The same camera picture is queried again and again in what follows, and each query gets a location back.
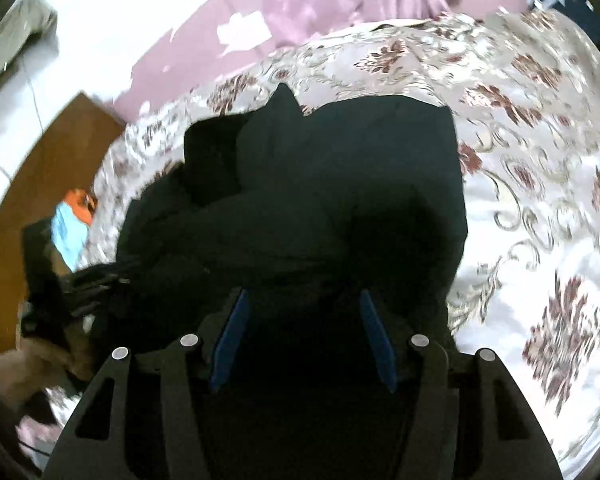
silver screw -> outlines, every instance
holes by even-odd
[[[187,334],[180,338],[180,344],[182,346],[195,346],[198,344],[199,338],[195,334]]]
[[[496,354],[494,354],[493,350],[489,350],[488,348],[483,348],[482,350],[480,350],[480,357],[483,358],[485,361],[495,361],[496,360]]]
[[[415,336],[411,337],[411,342],[416,346],[424,348],[429,344],[429,338],[422,334],[416,334]]]
[[[124,359],[128,355],[129,349],[123,346],[119,346],[111,353],[111,357],[113,357],[116,361],[120,361],[120,359]]]

white floral fabric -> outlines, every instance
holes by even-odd
[[[575,478],[600,446],[600,53],[570,20],[537,11],[278,51],[126,128],[93,184],[81,264],[115,257],[130,201],[182,161],[191,123],[261,107],[280,82],[306,114],[370,94],[451,108],[469,234],[449,325],[461,351],[498,353]]]

floor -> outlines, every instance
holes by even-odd
[[[56,38],[28,50],[0,89],[0,202],[42,132],[78,92],[103,102],[119,95],[142,54],[209,0],[47,1],[59,15]],[[223,41],[240,50],[245,24],[229,25]],[[250,27],[266,38],[260,25]]]

floral bedsheet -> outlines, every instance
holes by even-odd
[[[370,94],[452,109],[469,234],[449,325],[461,351],[498,353],[574,478],[600,446],[600,53],[570,20],[537,11],[278,51],[126,128],[93,184],[82,265],[114,258],[130,200],[183,159],[192,122],[261,107],[280,82],[305,114]]]

black cloth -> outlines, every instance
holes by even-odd
[[[184,148],[184,165],[129,207],[118,258],[143,271],[126,319],[96,320],[106,351],[162,348],[236,286],[251,304],[238,362],[266,356],[269,371],[309,347],[300,368],[328,354],[343,359],[325,373],[334,380],[361,366],[375,375],[356,350],[368,287],[414,332],[453,346],[445,297],[467,227],[448,108],[371,96],[305,117],[280,85],[260,110],[193,124]]]

